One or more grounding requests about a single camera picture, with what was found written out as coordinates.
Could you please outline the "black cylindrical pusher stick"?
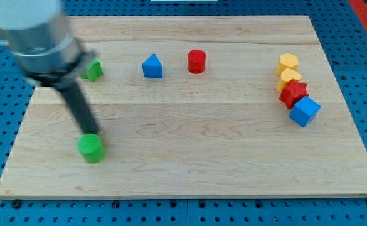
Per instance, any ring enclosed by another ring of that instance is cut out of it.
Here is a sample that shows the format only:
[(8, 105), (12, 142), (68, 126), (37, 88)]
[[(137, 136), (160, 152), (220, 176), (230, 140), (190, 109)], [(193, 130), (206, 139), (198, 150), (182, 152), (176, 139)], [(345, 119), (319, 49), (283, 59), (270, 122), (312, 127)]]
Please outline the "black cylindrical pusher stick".
[(59, 90), (77, 125), (84, 134), (98, 134), (99, 126), (76, 82)]

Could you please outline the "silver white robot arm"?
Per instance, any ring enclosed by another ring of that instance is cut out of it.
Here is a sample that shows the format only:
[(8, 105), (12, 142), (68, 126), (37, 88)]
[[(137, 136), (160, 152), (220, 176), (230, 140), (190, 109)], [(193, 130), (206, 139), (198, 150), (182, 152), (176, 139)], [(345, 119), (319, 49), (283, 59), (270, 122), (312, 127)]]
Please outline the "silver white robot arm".
[(98, 133), (77, 84), (96, 53), (75, 36), (60, 1), (0, 0), (0, 37), (30, 82), (59, 91), (82, 132)]

